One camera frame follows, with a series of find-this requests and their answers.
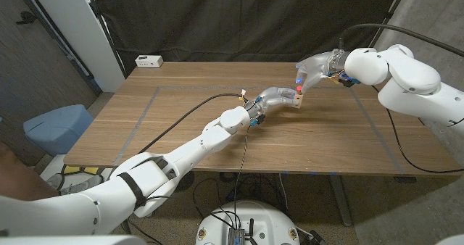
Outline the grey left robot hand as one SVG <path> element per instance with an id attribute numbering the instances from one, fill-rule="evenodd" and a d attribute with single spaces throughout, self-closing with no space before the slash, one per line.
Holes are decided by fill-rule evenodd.
<path id="1" fill-rule="evenodd" d="M 251 126 L 259 125 L 265 119 L 267 110 L 274 106 L 297 107 L 297 92 L 292 88 L 270 87 L 259 94 L 255 100 L 248 102 L 245 110 L 250 117 Z"/>

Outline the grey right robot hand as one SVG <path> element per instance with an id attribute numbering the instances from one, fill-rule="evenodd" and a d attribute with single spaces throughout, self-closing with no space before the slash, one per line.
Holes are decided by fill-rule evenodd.
<path id="1" fill-rule="evenodd" d="M 301 93 L 305 94 L 324 78 L 337 75 L 344 70 L 349 51 L 334 49 L 308 57 L 296 64 L 296 84 L 301 84 Z"/>

